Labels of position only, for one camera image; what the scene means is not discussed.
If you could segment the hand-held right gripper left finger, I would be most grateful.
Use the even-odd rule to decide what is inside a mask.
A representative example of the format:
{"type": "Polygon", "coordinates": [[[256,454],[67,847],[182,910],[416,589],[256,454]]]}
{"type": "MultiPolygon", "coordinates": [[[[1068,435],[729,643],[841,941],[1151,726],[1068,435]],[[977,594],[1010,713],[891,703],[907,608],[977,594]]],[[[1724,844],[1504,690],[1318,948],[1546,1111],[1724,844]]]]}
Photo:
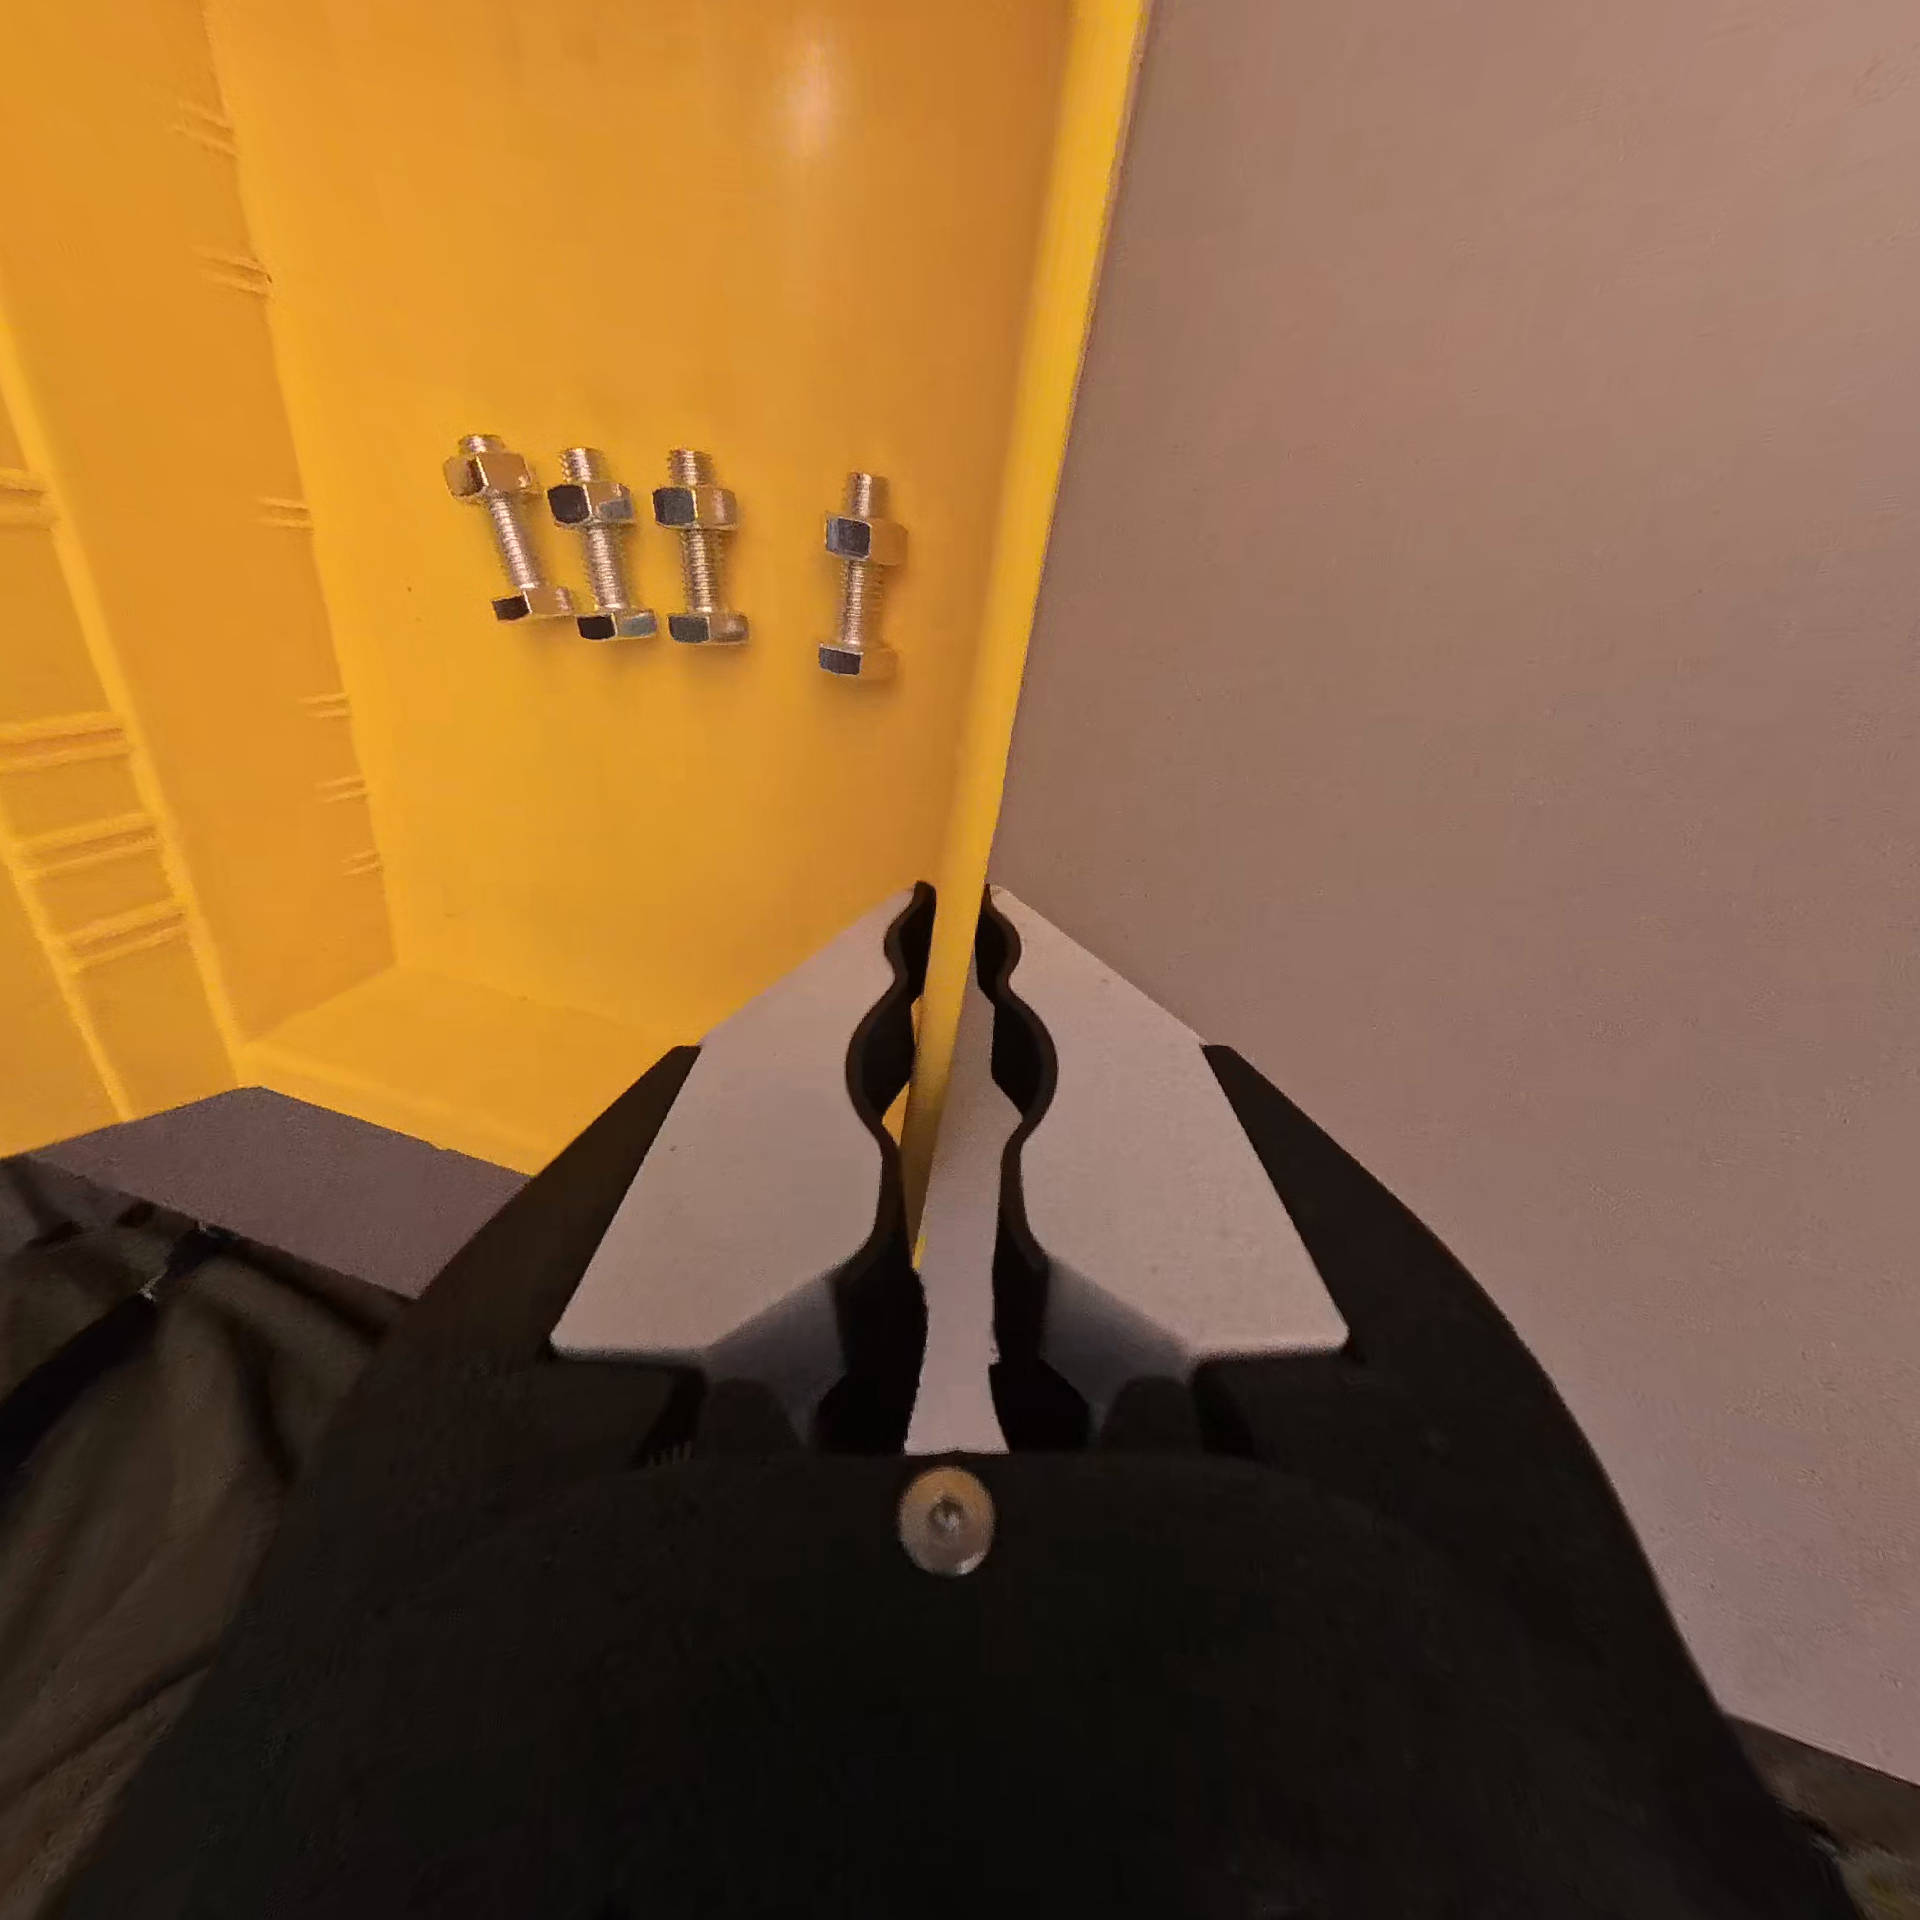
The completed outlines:
{"type": "Polygon", "coordinates": [[[937,916],[920,879],[714,1026],[549,1348],[764,1388],[799,1439],[902,1451],[928,1306],[890,1113],[937,916]]]}

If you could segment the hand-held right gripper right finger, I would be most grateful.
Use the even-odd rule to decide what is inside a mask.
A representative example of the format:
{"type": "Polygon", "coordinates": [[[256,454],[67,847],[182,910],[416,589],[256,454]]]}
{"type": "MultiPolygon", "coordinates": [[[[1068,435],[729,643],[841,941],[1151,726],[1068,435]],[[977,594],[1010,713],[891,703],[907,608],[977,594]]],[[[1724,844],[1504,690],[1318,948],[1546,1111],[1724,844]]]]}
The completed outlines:
{"type": "Polygon", "coordinates": [[[998,1150],[990,1397],[1011,1451],[1090,1448],[1142,1382],[1347,1343],[1205,1041],[1001,885],[980,902],[998,1150]]]}

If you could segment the steel hex bolt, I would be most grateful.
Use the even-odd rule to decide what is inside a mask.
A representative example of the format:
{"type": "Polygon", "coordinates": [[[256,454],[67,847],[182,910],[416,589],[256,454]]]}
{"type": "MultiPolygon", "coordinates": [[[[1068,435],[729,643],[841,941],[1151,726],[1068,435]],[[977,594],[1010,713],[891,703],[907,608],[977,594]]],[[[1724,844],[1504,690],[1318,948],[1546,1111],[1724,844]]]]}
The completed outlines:
{"type": "MultiPolygon", "coordinates": [[[[711,455],[692,445],[674,445],[667,451],[665,473],[663,485],[694,481],[719,484],[711,455]]],[[[735,531],[738,527],[728,534],[671,531],[679,552],[683,600],[681,608],[667,615],[667,635],[674,643],[728,650],[744,646],[750,640],[752,623],[748,615],[732,604],[726,576],[728,541],[735,531]]]]}
{"type": "MultiPolygon", "coordinates": [[[[587,477],[616,479],[607,458],[587,444],[563,445],[557,454],[557,466],[560,479],[556,484],[587,477]]],[[[575,626],[586,640],[651,640],[659,635],[659,615],[636,598],[629,576],[627,560],[636,524],[638,510],[632,526],[569,530],[556,524],[573,535],[580,548],[589,608],[575,615],[575,626]]]]}
{"type": "MultiPolygon", "coordinates": [[[[841,501],[833,513],[883,515],[899,522],[891,507],[891,484],[885,476],[870,470],[845,473],[841,501]]],[[[837,589],[832,634],[818,646],[818,663],[836,679],[880,683],[894,673],[897,663],[897,654],[881,631],[885,577],[897,566],[852,566],[832,555],[828,560],[837,568],[837,589]]]]}
{"type": "MultiPolygon", "coordinates": [[[[466,434],[455,441],[455,451],[472,445],[504,444],[495,434],[466,434]]],[[[486,515],[491,530],[491,550],[495,553],[504,585],[489,600],[491,619],[497,623],[515,622],[560,622],[573,618],[573,600],[568,588],[560,585],[539,558],[533,510],[542,491],[508,500],[464,500],[486,515]]]]}

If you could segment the yellow plastic bin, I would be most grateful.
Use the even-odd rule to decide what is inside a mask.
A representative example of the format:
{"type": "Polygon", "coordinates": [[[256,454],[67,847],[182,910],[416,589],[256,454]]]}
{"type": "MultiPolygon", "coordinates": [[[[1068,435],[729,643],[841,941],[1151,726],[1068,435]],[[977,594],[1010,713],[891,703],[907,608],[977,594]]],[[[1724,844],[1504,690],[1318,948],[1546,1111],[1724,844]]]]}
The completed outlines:
{"type": "Polygon", "coordinates": [[[262,1092],[532,1174],[984,876],[1145,24],[3,4],[3,1155],[262,1092]],[[571,619],[494,619],[468,434],[571,619]],[[573,445],[654,638],[577,634],[573,445]],[[745,643],[667,635],[674,447],[745,643]],[[878,683],[818,663],[852,470],[878,683]]]}

